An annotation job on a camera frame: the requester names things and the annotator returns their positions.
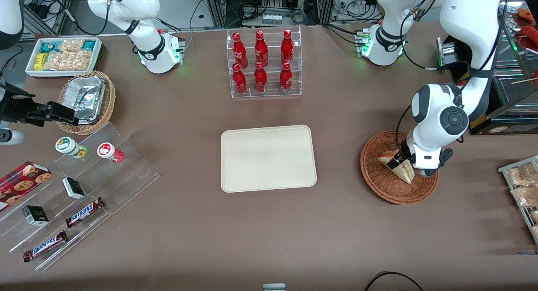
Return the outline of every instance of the small box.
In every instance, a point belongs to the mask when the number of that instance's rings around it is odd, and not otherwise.
[[[72,177],[66,177],[62,180],[62,182],[63,187],[66,189],[67,195],[69,195],[69,197],[72,197],[74,199],[82,199],[86,195],[78,180],[75,180]]]
[[[25,162],[0,178],[0,211],[52,177],[50,170],[38,164]]]
[[[48,223],[47,215],[40,206],[27,205],[23,208],[23,214],[32,226],[44,226]]]

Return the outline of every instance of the snack tray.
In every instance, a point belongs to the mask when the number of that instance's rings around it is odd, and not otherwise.
[[[36,271],[45,270],[156,180],[159,174],[137,153],[128,138],[127,134],[109,122],[80,142],[88,149],[85,157],[75,159],[63,155],[49,164],[52,178],[0,214],[1,241],[10,248],[10,252],[20,255],[23,262],[25,251],[65,230],[69,239],[67,243],[53,247],[28,263]],[[103,142],[110,142],[123,151],[123,161],[113,163],[99,157],[97,147]],[[67,195],[62,184],[67,176],[80,182],[86,197],[77,200]],[[106,205],[82,222],[67,228],[65,220],[97,197],[101,197]],[[43,207],[50,222],[41,227],[30,226],[21,210],[25,205]]]
[[[534,166],[534,169],[538,172],[538,156],[533,156],[533,157],[530,157],[528,159],[524,159],[523,161],[519,161],[517,163],[513,163],[513,164],[510,164],[510,165],[507,165],[507,166],[504,166],[504,167],[501,167],[499,169],[497,169],[498,172],[501,172],[506,180],[506,183],[508,184],[508,186],[510,187],[510,193],[512,194],[512,197],[514,197],[514,189],[516,189],[517,187],[513,186],[512,184],[512,181],[509,179],[508,177],[508,174],[507,174],[507,170],[511,169],[511,168],[515,168],[515,167],[519,167],[521,165],[524,165],[526,163],[532,163],[533,166]],[[523,219],[525,219],[525,222],[527,223],[527,226],[529,227],[529,231],[530,231],[530,228],[538,223],[534,222],[534,220],[532,219],[532,217],[530,216],[530,213],[534,210],[538,210],[537,207],[520,207],[518,204],[517,204],[517,201],[516,201],[516,205],[517,207],[519,207],[519,211],[521,211],[521,214],[523,215]],[[533,239],[534,239],[534,243],[536,243],[536,245],[538,245],[538,239],[536,238],[536,236],[534,236],[534,233],[530,233],[530,235],[533,236]]]

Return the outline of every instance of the coca-cola bottle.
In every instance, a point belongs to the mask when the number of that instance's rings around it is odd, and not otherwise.
[[[280,72],[280,92],[284,94],[290,93],[292,90],[292,77],[293,74],[290,71],[290,63],[285,61],[282,65],[282,71]]]
[[[293,59],[293,41],[292,41],[292,31],[290,29],[284,30],[284,40],[282,40],[282,45],[280,46],[280,61],[284,65],[285,61],[291,63]]]
[[[269,54],[267,52],[267,42],[264,40],[264,32],[261,30],[256,31],[254,51],[256,52],[256,61],[260,61],[263,67],[267,67],[269,65]]]
[[[261,61],[256,62],[256,71],[254,71],[254,79],[256,80],[256,90],[264,93],[267,89],[267,73]]]
[[[234,63],[232,66],[234,69],[234,74],[232,74],[232,79],[234,80],[234,87],[236,88],[237,94],[245,95],[246,94],[246,78],[241,67],[238,63]]]
[[[238,32],[234,32],[232,38],[234,38],[234,58],[241,65],[241,69],[246,69],[248,67],[248,60],[246,59],[245,44],[241,42],[241,35]]]

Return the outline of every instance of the beige tray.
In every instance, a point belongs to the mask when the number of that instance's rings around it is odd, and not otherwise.
[[[221,188],[227,193],[311,187],[316,181],[306,125],[228,130],[221,136]]]

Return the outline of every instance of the jar lid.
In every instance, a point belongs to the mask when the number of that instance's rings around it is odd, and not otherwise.
[[[111,143],[102,143],[98,147],[98,155],[105,159],[108,159],[109,157],[114,155],[115,151],[116,151],[116,148]]]
[[[75,145],[76,143],[72,138],[64,136],[56,142],[56,151],[60,153],[71,152],[75,149]]]

